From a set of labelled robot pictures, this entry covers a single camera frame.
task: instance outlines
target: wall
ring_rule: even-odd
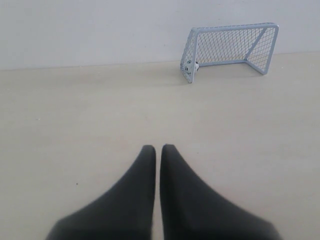
[[[275,22],[320,51],[319,0],[0,0],[0,69],[177,61],[191,27]]]

